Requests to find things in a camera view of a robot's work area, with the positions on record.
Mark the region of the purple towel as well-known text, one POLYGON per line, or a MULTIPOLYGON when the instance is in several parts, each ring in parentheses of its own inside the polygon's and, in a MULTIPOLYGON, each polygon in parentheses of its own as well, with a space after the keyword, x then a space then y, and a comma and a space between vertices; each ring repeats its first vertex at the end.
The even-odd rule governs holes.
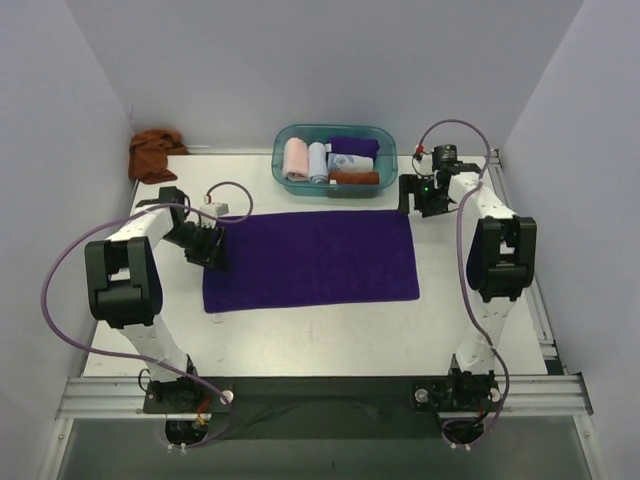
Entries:
POLYGON ((205 270, 209 314, 420 296, 412 231, 396 210, 265 214, 228 226, 225 272, 205 270))
POLYGON ((356 155, 375 159, 377 157, 380 144, 373 138, 332 136, 327 140, 327 145, 331 153, 356 155))

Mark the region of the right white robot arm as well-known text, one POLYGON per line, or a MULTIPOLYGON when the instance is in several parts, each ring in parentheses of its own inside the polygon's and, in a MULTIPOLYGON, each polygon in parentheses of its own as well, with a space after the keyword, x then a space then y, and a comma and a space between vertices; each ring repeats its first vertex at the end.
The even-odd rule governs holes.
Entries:
POLYGON ((399 176, 398 210, 422 217, 456 214, 455 253, 463 304, 471 327, 452 357, 443 396, 463 410, 479 398, 480 383, 493 401, 491 384, 505 323, 534 277, 537 224, 507 207, 484 182, 479 165, 458 158, 457 148, 432 151, 430 174, 399 176))

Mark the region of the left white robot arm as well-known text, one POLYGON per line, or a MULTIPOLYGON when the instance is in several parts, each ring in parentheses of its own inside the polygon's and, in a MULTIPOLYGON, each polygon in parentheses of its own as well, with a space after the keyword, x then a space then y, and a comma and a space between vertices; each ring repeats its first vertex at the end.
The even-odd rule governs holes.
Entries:
POLYGON ((188 219, 187 195, 162 187, 140 201, 134 218, 107 239, 84 248, 90 311, 124 336, 149 371, 147 391, 181 412, 205 396, 191 357, 173 339, 161 316, 164 294, 154 257, 162 241, 182 249, 185 260, 206 270, 226 271, 226 229, 207 215, 188 219))

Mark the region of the teal plastic basket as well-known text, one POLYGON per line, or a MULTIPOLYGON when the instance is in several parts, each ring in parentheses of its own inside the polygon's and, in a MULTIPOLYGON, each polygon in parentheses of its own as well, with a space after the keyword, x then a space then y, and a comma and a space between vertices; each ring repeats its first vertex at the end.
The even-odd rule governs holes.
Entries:
POLYGON ((293 195, 372 198, 397 178, 396 144, 372 126, 294 124, 274 140, 271 171, 293 195))

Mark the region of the purple folded towel in basket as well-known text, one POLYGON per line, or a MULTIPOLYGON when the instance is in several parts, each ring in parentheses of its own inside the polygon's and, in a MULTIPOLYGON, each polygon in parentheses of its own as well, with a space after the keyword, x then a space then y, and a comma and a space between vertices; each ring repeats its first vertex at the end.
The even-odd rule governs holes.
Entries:
POLYGON ((380 144, 373 138, 332 136, 327 140, 327 145, 331 153, 356 155, 375 159, 377 157, 380 144))

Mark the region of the brown rolled towel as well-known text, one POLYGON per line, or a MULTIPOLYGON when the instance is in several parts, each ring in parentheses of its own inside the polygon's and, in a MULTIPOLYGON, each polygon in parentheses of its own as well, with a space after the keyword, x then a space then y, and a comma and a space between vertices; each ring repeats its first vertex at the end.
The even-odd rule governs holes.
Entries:
POLYGON ((380 177, 377 171, 331 171, 329 173, 328 179, 330 184, 337 185, 378 185, 380 183, 380 177))

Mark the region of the white patterned rolled towel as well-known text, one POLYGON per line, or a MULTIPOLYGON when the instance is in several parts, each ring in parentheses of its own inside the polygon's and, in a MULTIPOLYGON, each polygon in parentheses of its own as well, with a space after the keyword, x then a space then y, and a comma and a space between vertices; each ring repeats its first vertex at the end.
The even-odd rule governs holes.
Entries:
POLYGON ((374 160, 358 155, 329 153, 327 167, 329 172, 370 172, 374 169, 374 160))

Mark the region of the brown crumpled towel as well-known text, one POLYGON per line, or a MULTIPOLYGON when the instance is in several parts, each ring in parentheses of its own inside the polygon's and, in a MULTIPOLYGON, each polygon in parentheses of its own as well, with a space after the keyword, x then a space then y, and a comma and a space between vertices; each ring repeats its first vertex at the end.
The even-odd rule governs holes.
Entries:
POLYGON ((171 129, 136 133, 129 145, 129 179, 148 185, 175 181, 177 175, 169 169, 169 157, 188 154, 182 140, 182 134, 171 129))

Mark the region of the light blue rolled towel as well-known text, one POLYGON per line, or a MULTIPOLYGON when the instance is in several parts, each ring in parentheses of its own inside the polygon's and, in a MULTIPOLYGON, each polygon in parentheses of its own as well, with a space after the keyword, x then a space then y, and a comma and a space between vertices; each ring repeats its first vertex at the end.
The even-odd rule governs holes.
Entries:
POLYGON ((308 178, 313 184, 328 182, 327 152, 321 142, 311 143, 308 147, 308 178))

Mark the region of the pink rolled towel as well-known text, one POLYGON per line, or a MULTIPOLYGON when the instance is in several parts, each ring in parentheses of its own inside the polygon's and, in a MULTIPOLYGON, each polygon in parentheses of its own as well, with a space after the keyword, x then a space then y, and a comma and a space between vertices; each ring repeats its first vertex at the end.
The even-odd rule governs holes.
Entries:
POLYGON ((282 174, 289 181, 301 182, 308 180, 308 146, 302 139, 293 137, 285 143, 282 174))

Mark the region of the aluminium right side rail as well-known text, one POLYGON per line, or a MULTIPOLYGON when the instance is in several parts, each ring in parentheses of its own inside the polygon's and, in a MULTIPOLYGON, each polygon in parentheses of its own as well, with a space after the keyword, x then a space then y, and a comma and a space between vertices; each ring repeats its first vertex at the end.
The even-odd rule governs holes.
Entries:
POLYGON ((536 221, 530 216, 520 215, 514 209, 498 148, 492 150, 488 173, 496 195, 507 208, 515 213, 513 217, 514 226, 508 228, 508 232, 513 233, 514 238, 513 240, 508 240, 507 245, 514 247, 512 256, 515 260, 517 274, 521 276, 525 283, 525 286, 521 288, 521 293, 525 298, 545 368, 547 373, 552 376, 565 375, 567 373, 566 366, 561 360, 547 309, 535 277, 538 233, 536 221))

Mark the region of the aluminium rail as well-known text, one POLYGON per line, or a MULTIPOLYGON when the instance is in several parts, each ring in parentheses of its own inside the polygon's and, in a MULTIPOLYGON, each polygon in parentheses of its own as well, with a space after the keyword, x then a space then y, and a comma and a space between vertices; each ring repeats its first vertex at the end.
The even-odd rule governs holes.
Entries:
POLYGON ((530 216, 520 215, 514 209, 498 148, 492 150, 488 173, 496 195, 507 208, 515 213, 513 217, 514 226, 508 228, 508 232, 513 233, 514 238, 513 240, 508 240, 507 245, 514 247, 512 256, 515 260, 517 274, 521 276, 525 283, 525 286, 521 288, 521 293, 525 298, 545 368, 547 373, 552 376, 565 375, 567 373, 566 366, 561 360, 547 309, 535 277, 538 233, 536 221, 530 216))
MULTIPOLYGON (((297 404, 304 400, 349 400, 358 396, 366 403, 414 401, 408 377, 384 377, 377 386, 374 377, 238 377, 218 378, 213 383, 233 392, 234 406, 250 399, 279 398, 297 404)), ((500 389, 508 388, 503 413, 511 416, 582 416, 593 407, 584 380, 579 375, 513 375, 497 378, 500 389)), ((134 377, 83 377, 65 386, 58 419, 160 418, 158 408, 146 407, 148 398, 134 377)))

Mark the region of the aluminium front rail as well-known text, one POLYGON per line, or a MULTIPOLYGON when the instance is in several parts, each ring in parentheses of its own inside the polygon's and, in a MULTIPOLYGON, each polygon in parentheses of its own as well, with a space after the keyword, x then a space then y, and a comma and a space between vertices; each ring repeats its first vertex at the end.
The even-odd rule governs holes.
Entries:
MULTIPOLYGON (((304 400, 349 400, 358 396, 366 403, 414 401, 408 377, 384 377, 377 386, 374 377, 238 377, 218 378, 213 383, 233 392, 234 406, 250 399, 279 398, 297 404, 304 400)), ((579 375, 513 375, 497 378, 500 389, 508 388, 503 413, 511 416, 582 416, 593 407, 584 380, 579 375)), ((58 419, 160 418, 158 408, 146 407, 148 398, 134 377, 83 377, 65 386, 58 419)))

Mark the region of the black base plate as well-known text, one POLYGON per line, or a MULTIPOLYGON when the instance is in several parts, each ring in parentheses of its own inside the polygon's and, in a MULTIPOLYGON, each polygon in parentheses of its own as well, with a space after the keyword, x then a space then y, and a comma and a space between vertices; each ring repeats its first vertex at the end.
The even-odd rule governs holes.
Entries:
POLYGON ((493 375, 211 377, 148 384, 142 410, 172 443, 219 440, 415 440, 471 443, 502 406, 493 375))

